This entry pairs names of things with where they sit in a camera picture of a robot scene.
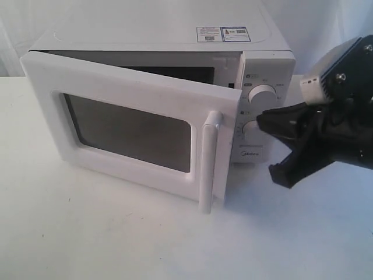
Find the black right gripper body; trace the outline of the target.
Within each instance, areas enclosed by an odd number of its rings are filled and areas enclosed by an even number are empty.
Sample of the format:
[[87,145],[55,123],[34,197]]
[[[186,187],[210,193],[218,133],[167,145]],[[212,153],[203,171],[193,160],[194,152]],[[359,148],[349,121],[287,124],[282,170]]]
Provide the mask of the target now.
[[372,168],[372,37],[357,45],[326,76],[319,137],[335,161]]

